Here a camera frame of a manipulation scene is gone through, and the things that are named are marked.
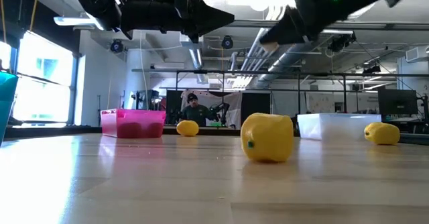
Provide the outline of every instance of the teal container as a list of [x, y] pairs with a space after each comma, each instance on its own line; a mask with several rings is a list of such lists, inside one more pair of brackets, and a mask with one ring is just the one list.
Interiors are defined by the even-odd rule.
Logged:
[[0, 72], [0, 146], [11, 114], [17, 83], [18, 77], [14, 74]]

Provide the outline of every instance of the white plastic bin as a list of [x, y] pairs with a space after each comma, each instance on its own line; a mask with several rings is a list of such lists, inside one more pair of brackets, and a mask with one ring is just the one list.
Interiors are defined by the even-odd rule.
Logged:
[[298, 115], [301, 138], [316, 140], [365, 140], [365, 127], [381, 122], [377, 114], [316, 113]]

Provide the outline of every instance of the window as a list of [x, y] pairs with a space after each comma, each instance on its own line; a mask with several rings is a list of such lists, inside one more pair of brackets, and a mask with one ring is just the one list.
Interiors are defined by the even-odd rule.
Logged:
[[11, 64], [11, 51], [12, 48], [10, 45], [0, 42], [1, 69], [9, 69]]
[[24, 121], [67, 122], [72, 110], [72, 52], [33, 33], [25, 33], [20, 45], [13, 116]]

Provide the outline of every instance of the table surface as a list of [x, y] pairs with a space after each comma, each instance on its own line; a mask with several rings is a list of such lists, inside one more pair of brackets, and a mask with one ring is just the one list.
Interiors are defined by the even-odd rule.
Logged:
[[99, 134], [0, 148], [0, 223], [427, 223], [429, 147], [296, 139], [284, 164], [237, 137]]

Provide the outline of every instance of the pink plastic bin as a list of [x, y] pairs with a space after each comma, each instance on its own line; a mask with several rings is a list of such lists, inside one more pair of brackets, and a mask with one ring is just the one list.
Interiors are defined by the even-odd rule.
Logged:
[[118, 138], [161, 137], [165, 111], [111, 109], [101, 111], [103, 135]]

